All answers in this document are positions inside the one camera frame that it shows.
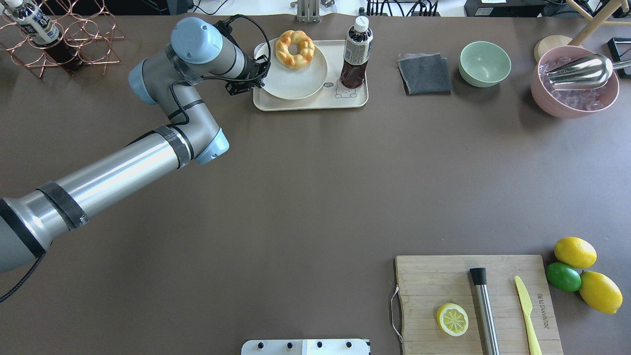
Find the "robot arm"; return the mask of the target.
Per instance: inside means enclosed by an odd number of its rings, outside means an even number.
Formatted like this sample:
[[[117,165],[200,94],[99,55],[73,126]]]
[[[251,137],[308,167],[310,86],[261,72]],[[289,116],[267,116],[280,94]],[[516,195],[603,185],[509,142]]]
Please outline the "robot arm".
[[[230,95],[263,87],[270,56],[254,59],[238,46],[231,24],[239,18],[234,14],[214,24],[197,16],[183,18],[165,49],[129,73],[133,92],[144,103],[159,105],[169,124],[22,198],[1,200],[1,271],[32,264],[2,301],[31,276],[56,237],[88,224],[99,212],[167,173],[192,161],[206,164],[229,149],[195,86],[222,80]]]

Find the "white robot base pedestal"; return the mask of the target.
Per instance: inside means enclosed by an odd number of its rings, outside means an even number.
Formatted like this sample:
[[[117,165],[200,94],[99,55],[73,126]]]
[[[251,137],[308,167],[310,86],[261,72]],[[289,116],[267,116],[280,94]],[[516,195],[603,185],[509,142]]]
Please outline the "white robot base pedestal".
[[[366,339],[269,339],[244,342],[242,355],[370,355]]]

